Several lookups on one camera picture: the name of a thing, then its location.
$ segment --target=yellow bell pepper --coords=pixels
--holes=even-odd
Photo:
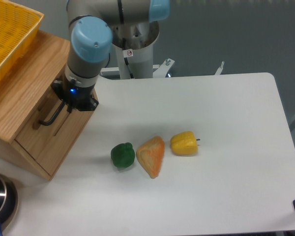
[[[186,131],[171,138],[171,149],[176,155],[192,155],[198,151],[197,139],[193,132]]]

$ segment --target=wooden box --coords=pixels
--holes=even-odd
[[[72,113],[60,104],[52,81],[64,70],[70,42],[39,31],[26,54],[0,83],[0,158],[51,180],[93,112]]]

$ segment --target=yellow basket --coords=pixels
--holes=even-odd
[[[0,80],[34,40],[44,14],[0,0]]]

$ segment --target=toy green pepper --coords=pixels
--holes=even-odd
[[[134,162],[135,151],[131,143],[119,144],[110,153],[114,166],[127,168]]]

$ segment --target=gray floor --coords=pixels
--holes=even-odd
[[[14,0],[46,14],[41,29],[68,38],[66,0]],[[295,113],[295,0],[171,0],[154,63],[172,58],[174,76],[269,72],[287,119]],[[116,66],[112,57],[109,67]],[[295,142],[295,131],[292,133]]]

